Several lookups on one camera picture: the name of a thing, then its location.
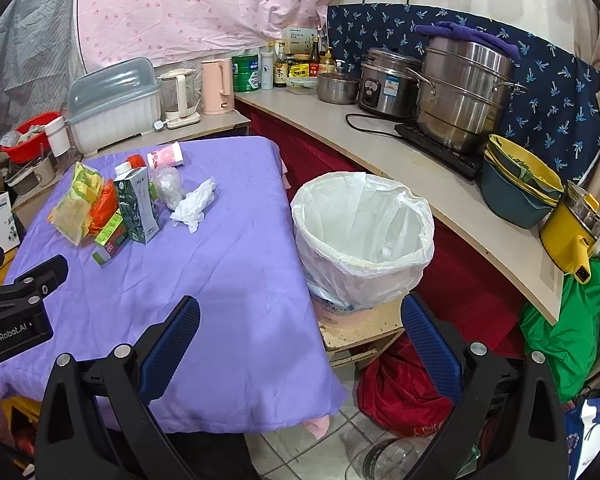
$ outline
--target purple tablecloth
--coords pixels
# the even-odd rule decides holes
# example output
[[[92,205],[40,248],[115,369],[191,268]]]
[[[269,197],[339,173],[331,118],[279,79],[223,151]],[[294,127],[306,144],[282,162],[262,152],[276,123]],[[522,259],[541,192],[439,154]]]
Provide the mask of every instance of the purple tablecloth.
[[[103,268],[91,257],[92,243],[76,248],[46,221],[68,189],[71,175],[64,176],[6,279],[64,254],[69,277],[45,300],[54,337],[0,365],[2,391],[42,400],[57,355],[99,358],[134,343],[189,294],[200,302],[200,329],[165,394],[150,405],[164,431],[264,432],[336,413],[345,393],[302,275],[277,146],[233,137],[183,142],[182,151],[186,190],[216,180],[216,200],[197,232],[173,226],[161,207],[155,238],[146,246],[126,242]],[[112,177],[131,153],[87,164]],[[102,409],[115,428],[110,406]]]

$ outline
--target blue gripper pad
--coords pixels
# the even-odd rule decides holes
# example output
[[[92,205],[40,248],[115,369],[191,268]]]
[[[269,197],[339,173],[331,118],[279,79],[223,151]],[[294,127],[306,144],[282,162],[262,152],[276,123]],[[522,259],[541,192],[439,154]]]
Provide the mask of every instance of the blue gripper pad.
[[[138,396],[146,406],[162,397],[199,326],[200,306],[190,298],[142,362]]]
[[[400,318],[436,390],[440,396],[457,404],[462,397],[460,363],[411,294],[402,300]]]

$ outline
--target green bag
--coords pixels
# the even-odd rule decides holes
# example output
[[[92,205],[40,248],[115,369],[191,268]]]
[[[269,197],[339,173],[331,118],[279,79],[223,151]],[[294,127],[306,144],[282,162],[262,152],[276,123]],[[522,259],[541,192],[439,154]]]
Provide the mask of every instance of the green bag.
[[[600,330],[600,261],[591,260],[591,279],[586,285],[570,274],[562,282],[560,317],[555,326],[528,301],[520,313],[525,354],[541,351],[554,377],[560,402],[577,396],[598,349]]]

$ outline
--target navy curtain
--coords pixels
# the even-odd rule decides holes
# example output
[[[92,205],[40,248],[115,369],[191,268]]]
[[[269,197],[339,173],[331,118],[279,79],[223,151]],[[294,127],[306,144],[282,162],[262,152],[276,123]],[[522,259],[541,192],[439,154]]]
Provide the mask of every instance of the navy curtain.
[[[600,151],[600,72],[573,54],[488,18],[403,4],[329,7],[329,43],[334,58],[343,59],[348,72],[357,72],[361,56],[372,47],[421,59],[429,38],[413,29],[440,21],[473,27],[518,46],[522,59],[516,64],[515,81],[529,93],[512,98],[499,134],[535,153],[563,181],[579,181]]]

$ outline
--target yellow bowl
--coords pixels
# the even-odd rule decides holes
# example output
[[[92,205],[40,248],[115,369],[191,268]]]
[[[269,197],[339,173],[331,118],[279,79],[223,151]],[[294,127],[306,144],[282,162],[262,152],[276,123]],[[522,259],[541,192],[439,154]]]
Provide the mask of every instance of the yellow bowl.
[[[484,158],[485,158],[485,160],[487,160],[487,162],[490,162],[491,164],[493,164],[497,168],[497,170],[506,179],[510,180],[513,184],[518,186],[520,189],[528,192],[529,194],[536,197],[538,200],[541,200],[542,202],[544,202],[547,205],[550,205],[553,207],[558,205],[558,200],[551,198],[550,196],[545,195],[543,192],[538,191],[535,187],[532,187],[529,184],[522,182],[518,177],[516,177],[507,168],[505,168],[500,163],[500,161],[497,158],[495,158],[495,156],[493,156],[493,153],[491,153],[490,147],[488,145],[485,147],[485,150],[484,150]]]
[[[529,171],[533,174],[533,178],[536,183],[538,183],[541,192],[544,191],[550,193],[554,199],[559,198],[557,194],[564,192],[564,186],[562,185],[558,174],[529,150],[498,135],[489,136],[488,146],[491,148],[494,158],[500,160],[501,165],[505,165],[505,163],[498,155],[507,157],[510,160],[510,163],[515,165],[519,170],[522,170],[522,168],[517,160],[524,162],[529,168]]]

